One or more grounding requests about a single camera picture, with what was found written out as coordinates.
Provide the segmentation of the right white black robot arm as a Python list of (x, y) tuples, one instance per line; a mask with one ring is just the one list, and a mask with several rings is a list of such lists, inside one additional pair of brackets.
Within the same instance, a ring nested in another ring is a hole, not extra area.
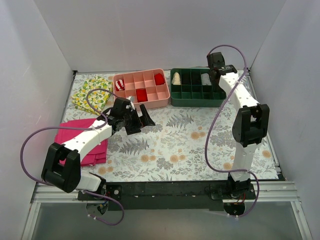
[(225, 193), (237, 199), (250, 189), (250, 173), (254, 153), (267, 135), (270, 108), (260, 104), (240, 83), (233, 65), (226, 65), (221, 52), (207, 55), (209, 78), (230, 98), (237, 111), (232, 135), (236, 142), (233, 165), (228, 173)]

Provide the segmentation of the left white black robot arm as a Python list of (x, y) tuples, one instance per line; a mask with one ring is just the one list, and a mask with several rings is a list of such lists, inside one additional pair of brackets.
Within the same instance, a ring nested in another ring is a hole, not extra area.
[(41, 178), (66, 193), (89, 191), (95, 200), (106, 196), (105, 179), (81, 169), (84, 157), (102, 141), (125, 129), (128, 135), (142, 128), (155, 126), (144, 104), (139, 115), (130, 99), (119, 97), (113, 107), (105, 110), (86, 130), (62, 144), (54, 142), (48, 148)]

